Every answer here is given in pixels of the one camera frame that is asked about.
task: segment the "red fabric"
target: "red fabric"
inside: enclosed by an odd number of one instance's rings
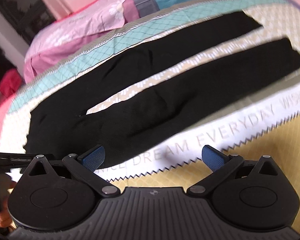
[[[4,75],[0,81],[0,93],[8,98],[14,94],[19,87],[23,84],[23,80],[19,75],[18,70],[10,69]]]

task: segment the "bed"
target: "bed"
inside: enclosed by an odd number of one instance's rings
[[[36,35],[25,57],[25,81],[125,23],[186,1],[190,0],[97,0]]]

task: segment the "yellow patterned fabric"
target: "yellow patterned fabric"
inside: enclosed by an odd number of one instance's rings
[[[245,159],[258,160],[262,155],[271,155],[283,170],[300,198],[300,116],[269,131],[245,145],[236,147],[227,154],[237,153]],[[183,187],[192,184],[211,173],[202,162],[190,163],[157,174],[112,182],[124,190],[129,187]],[[300,209],[292,226],[300,233]]]

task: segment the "hand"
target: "hand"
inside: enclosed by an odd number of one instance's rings
[[[11,181],[9,188],[16,186],[15,181]],[[2,211],[0,212],[0,228],[7,228],[12,223],[12,218],[8,212],[8,197],[2,203]]]

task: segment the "pink floral fabric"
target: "pink floral fabric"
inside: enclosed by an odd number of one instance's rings
[[[98,0],[85,10],[44,28],[36,35],[26,54],[26,83],[85,44],[122,27],[125,17],[129,21],[139,18],[133,0]]]

